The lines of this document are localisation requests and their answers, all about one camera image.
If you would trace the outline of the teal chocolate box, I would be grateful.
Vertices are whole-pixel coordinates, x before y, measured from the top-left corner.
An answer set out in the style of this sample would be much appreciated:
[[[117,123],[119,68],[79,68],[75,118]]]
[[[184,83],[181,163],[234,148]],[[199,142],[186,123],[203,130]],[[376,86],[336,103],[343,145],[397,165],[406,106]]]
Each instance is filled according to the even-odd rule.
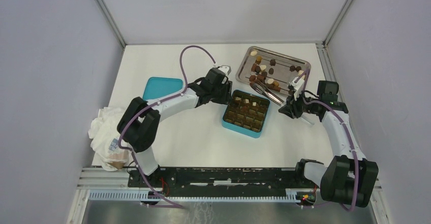
[[[260,138],[269,108],[270,100],[235,90],[222,116],[222,127],[251,138]]]

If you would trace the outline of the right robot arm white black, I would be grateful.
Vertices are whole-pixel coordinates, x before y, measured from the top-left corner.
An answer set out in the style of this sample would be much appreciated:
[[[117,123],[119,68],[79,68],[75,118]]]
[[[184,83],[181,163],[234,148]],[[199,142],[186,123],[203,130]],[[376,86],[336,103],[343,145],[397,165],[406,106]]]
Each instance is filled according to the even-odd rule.
[[[318,116],[329,137],[333,159],[327,167],[317,161],[301,160],[302,169],[293,174],[295,184],[307,187],[315,183],[323,200],[339,203],[348,211],[367,207],[379,168],[376,162],[366,159],[353,136],[347,105],[338,101],[338,83],[319,81],[316,98],[305,96],[304,85],[299,78],[289,84],[292,93],[279,112],[292,119],[304,113]]]

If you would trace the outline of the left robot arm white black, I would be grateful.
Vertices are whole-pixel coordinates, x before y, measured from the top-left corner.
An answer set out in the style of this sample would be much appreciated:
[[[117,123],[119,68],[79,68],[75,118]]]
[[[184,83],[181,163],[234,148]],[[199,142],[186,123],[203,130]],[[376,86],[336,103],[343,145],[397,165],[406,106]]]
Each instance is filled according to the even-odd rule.
[[[186,90],[156,100],[132,99],[117,125],[118,142],[128,143],[126,149],[140,170],[140,180],[147,187],[159,183],[159,167],[152,144],[160,122],[179,112],[194,109],[209,102],[226,105],[231,100],[232,82],[228,79],[231,68],[227,65],[212,68],[205,77],[187,85]]]

